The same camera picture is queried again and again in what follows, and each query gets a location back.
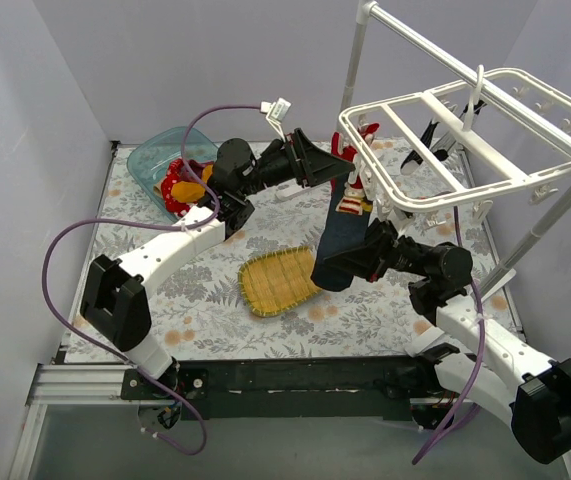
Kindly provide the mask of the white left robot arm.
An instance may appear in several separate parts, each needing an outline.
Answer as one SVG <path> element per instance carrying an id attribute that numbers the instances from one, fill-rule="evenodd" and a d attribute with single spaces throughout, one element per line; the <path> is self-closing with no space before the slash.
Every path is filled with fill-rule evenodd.
<path id="1" fill-rule="evenodd" d="M 240 230 L 254 211 L 251 195 L 295 181 L 315 187 L 354 171 L 354 165 L 314 145 L 301 129 L 254 155 L 240 138 L 223 142 L 208 179 L 208 192 L 169 231 L 137 249 L 90 264 L 81 316 L 140 368 L 143 387 L 158 400 L 178 386 L 175 361 L 154 338 L 149 299 L 158 287 L 202 252 Z"/>

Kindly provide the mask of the mustard yellow sock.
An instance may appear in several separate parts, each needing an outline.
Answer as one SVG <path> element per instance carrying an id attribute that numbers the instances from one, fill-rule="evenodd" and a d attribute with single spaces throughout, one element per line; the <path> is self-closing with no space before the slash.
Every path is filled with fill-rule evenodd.
<path id="1" fill-rule="evenodd" d="M 177 202 L 188 204 L 200 200 L 205 195 L 206 189 L 198 183 L 180 181 L 172 186 L 170 193 Z"/>
<path id="2" fill-rule="evenodd" d="M 208 164 L 204 167 L 202 174 L 201 174 L 201 180 L 204 183 L 207 183 L 209 181 L 210 177 L 212 176 L 213 167 L 214 167 L 214 164 Z"/>

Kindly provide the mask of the red sock with white pattern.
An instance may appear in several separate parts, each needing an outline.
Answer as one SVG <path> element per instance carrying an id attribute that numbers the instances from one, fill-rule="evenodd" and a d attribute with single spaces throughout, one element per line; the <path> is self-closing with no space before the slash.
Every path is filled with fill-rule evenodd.
<path id="1" fill-rule="evenodd" d="M 160 193 L 164 200 L 166 210 L 177 216 L 184 216 L 189 209 L 187 203 L 182 200 L 181 188 L 183 187 L 183 179 L 181 177 L 183 160 L 176 158 L 173 160 L 167 170 L 164 179 L 160 183 Z"/>

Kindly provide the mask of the beige striped sock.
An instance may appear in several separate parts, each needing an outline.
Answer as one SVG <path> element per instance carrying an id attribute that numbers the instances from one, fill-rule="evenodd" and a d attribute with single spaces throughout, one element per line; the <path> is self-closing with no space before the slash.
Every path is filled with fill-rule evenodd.
<path id="1" fill-rule="evenodd" d="M 164 199 L 164 195 L 163 195 L 163 192 L 162 192 L 162 183 L 161 183 L 161 182 L 158 182 L 158 183 L 156 183 L 156 184 L 153 186 L 153 193 L 154 193 L 158 198 L 160 198 L 161 200 Z"/>

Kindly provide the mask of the maroon purple striped sock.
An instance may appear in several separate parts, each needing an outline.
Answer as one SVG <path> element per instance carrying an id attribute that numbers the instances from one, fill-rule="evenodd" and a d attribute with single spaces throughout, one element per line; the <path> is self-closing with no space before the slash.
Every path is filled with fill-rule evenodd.
<path id="1" fill-rule="evenodd" d="M 189 181 L 194 181 L 195 178 L 201 180 L 201 174 L 204 167 L 208 164 L 214 164 L 213 162 L 199 163 L 195 160 L 190 160 L 188 163 L 184 163 L 180 169 L 181 177 L 188 179 Z"/>

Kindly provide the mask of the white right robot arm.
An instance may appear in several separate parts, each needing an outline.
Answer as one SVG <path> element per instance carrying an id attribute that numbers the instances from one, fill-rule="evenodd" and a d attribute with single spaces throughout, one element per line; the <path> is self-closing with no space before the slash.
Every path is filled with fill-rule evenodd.
<path id="1" fill-rule="evenodd" d="M 450 390 L 470 399 L 504 422 L 539 463 L 571 450 L 571 359 L 554 360 L 482 313 L 467 294 L 473 284 L 468 250 L 451 242 L 420 244 L 375 220 L 359 245 L 323 263 L 369 282 L 389 269 L 418 276 L 408 286 L 415 312 L 476 355 L 470 360 L 447 349 L 418 371 L 419 389 L 434 398 Z"/>

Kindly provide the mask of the red white striped sock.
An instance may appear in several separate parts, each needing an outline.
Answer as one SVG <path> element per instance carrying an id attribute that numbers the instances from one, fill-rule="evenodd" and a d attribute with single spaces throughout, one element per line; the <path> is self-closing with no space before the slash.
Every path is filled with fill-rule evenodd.
<path id="1" fill-rule="evenodd" d="M 379 123 L 367 123 L 358 127 L 358 132 L 363 141 L 371 146 L 375 139 L 375 134 L 380 127 Z"/>

